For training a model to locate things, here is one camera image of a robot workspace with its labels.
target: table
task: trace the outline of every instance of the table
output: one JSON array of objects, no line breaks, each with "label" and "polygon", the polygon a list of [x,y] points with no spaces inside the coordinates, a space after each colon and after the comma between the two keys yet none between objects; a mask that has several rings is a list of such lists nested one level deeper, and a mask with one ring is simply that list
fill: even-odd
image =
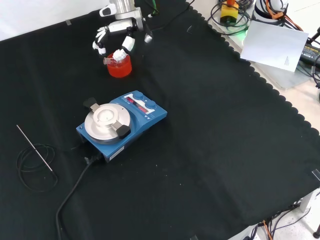
[{"label": "table", "polygon": [[[195,1],[192,6],[200,14],[202,14],[205,19],[208,19],[210,16],[210,9],[216,4],[216,2],[217,1],[212,2],[208,0],[198,0]],[[249,15],[252,14],[253,6],[248,9]],[[306,21],[303,15],[295,12],[296,9],[296,5],[290,4],[288,14],[296,23],[302,26],[305,31],[309,32],[309,36],[312,37],[317,31],[317,22],[315,21],[313,24],[310,21]],[[210,20],[210,24],[218,32],[221,32],[223,30],[212,20]],[[224,38],[230,44],[230,46],[235,49],[235,51],[241,53],[243,44],[237,37],[224,36]],[[264,77],[274,89],[277,89],[288,102],[292,103],[292,107],[296,108],[298,112],[305,117],[305,120],[312,125],[313,128],[320,130],[320,123],[318,121],[318,116],[320,115],[319,90],[315,87],[315,83],[312,78],[300,74],[298,71],[296,71],[295,74],[297,75],[297,78],[301,78],[301,81],[308,81],[287,90],[279,87],[279,84],[276,84],[277,79],[283,76],[283,72],[281,72],[282,70],[274,69],[268,66],[262,66],[262,64],[257,64],[255,62],[251,62],[251,65],[255,68],[255,71],[258,72],[262,77]],[[306,210],[308,210],[308,208],[311,206],[311,203],[315,196],[316,194],[311,192],[305,197],[305,200],[302,204],[303,208],[301,209],[303,213],[305,213]],[[239,234],[230,238],[230,240],[242,240],[245,236],[250,235],[253,227],[254,226],[249,226]]]},{"label": "table", "polygon": [[[166,14],[150,27],[185,6],[161,1]],[[71,239],[225,240],[318,186],[310,173],[320,168],[319,133],[194,11],[155,32],[149,48],[138,35],[133,72],[121,80],[108,76],[91,49],[102,24],[97,13],[71,23],[0,44],[1,97],[10,102],[0,124],[1,239],[55,239],[55,211],[85,166],[82,156],[57,151],[57,187],[28,192],[13,161],[27,146],[15,125],[34,143],[69,149],[88,97],[105,103],[138,90],[168,116],[86,174],[62,214]],[[112,39],[110,50],[121,40]]]}]

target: robotic hand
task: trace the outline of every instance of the robotic hand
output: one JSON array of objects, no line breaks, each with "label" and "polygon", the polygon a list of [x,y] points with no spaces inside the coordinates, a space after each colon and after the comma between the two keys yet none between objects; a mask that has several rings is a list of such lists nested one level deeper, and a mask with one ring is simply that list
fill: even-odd
[{"label": "robotic hand", "polygon": [[149,43],[153,39],[146,19],[142,17],[140,7],[135,7],[134,0],[110,0],[110,4],[102,8],[99,12],[101,17],[114,15],[116,21],[108,26],[103,26],[97,30],[92,48],[98,50],[100,57],[107,56],[106,42],[109,36],[126,34],[124,42],[119,50],[113,53],[113,58],[118,62],[130,55],[135,45],[133,33],[136,31],[145,32],[144,41]]}]

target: white floor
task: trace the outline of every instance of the white floor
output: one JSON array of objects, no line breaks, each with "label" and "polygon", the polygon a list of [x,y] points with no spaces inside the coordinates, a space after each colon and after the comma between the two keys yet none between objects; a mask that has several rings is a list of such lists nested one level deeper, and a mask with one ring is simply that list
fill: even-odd
[{"label": "white floor", "polygon": [[[195,0],[192,4],[195,10],[202,14],[205,19],[210,16],[211,8],[217,3],[217,0]],[[289,0],[288,15],[298,24],[304,32],[313,36],[320,27],[320,0]],[[320,105],[318,100],[319,92],[314,87],[314,83],[304,84],[297,89],[293,89],[286,93],[281,93],[286,99],[292,102],[293,106],[299,110],[299,113],[305,116],[312,126],[320,131],[319,112]],[[309,96],[309,100],[303,100],[305,96]],[[309,214],[294,225],[278,229],[275,232],[275,240],[314,240],[313,233],[320,225],[320,195],[313,202]],[[295,222],[305,213],[299,208],[284,216],[277,227],[282,227]],[[255,240],[267,240],[267,233],[263,227],[259,227]]]}]

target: blue lab device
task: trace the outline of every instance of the blue lab device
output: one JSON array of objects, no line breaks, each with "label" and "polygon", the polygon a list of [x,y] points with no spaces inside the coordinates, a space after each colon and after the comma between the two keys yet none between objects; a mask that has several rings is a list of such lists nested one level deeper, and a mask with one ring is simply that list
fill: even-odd
[{"label": "blue lab device", "polygon": [[[125,111],[122,107],[124,107],[129,115],[129,127],[130,133],[123,139],[119,139],[115,137],[115,141],[101,142],[93,137],[92,128],[87,122],[87,118],[89,115],[93,115],[93,113],[89,113],[85,122],[76,128],[79,134],[85,139],[88,140],[92,145],[94,145],[104,156],[105,160],[109,162],[115,156],[117,156],[121,151],[123,151],[130,143],[132,143],[135,139],[137,139],[144,131],[150,128],[152,125],[156,124],[160,120],[164,119],[167,116],[167,111],[165,111],[162,107],[157,105],[154,101],[150,100],[146,96],[144,96],[139,91],[132,91],[127,94],[124,94],[116,99],[112,100],[110,104],[103,104],[101,106],[114,106],[112,109],[120,109],[117,112]],[[90,126],[94,125],[93,121],[94,117],[90,117]],[[101,129],[98,126],[93,126],[94,130]],[[112,131],[113,135],[116,135],[116,131],[114,129],[109,128]]]}]

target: white paper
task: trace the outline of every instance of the white paper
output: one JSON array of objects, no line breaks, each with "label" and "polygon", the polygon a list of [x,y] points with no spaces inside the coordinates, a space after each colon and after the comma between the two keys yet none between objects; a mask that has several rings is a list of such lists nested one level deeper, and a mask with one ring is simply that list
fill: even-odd
[{"label": "white paper", "polygon": [[241,58],[294,72],[308,33],[252,21]]}]

